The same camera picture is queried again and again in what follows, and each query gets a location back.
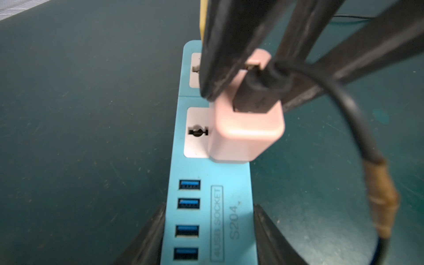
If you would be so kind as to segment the light blue power strip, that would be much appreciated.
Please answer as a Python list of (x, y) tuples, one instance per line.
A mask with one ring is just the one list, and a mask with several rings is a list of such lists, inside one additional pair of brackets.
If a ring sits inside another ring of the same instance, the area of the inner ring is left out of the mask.
[(207, 155), (209, 103), (200, 95), (201, 42), (185, 44), (174, 127), (163, 265), (256, 265), (250, 166)]

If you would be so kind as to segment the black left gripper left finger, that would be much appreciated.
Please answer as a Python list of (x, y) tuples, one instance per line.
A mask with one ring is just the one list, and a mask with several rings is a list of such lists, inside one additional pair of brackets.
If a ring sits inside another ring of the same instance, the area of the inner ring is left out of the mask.
[(166, 204), (161, 203), (137, 237), (113, 265), (159, 265), (165, 229)]

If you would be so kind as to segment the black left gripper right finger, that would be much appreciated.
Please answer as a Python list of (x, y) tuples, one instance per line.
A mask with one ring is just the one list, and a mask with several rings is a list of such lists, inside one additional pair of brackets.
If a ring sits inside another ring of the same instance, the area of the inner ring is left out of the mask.
[(307, 265), (258, 204), (254, 205), (254, 223), (259, 265)]

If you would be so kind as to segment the pink USB plug adapter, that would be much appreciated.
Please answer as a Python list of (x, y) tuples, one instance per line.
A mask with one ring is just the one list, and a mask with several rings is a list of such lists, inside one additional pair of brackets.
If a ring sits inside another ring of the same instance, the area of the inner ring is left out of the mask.
[(269, 52), (256, 49), (222, 94), (210, 104), (208, 152), (215, 161), (245, 163), (256, 159), (286, 128), (280, 99), (291, 88)]

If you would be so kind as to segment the yellow USB plug adapter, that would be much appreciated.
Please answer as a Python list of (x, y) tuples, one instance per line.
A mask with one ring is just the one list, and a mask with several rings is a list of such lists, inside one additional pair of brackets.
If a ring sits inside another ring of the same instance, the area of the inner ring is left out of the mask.
[(199, 30), (201, 41), (204, 40), (206, 17), (208, 11), (208, 0), (200, 0), (200, 16), (199, 16)]

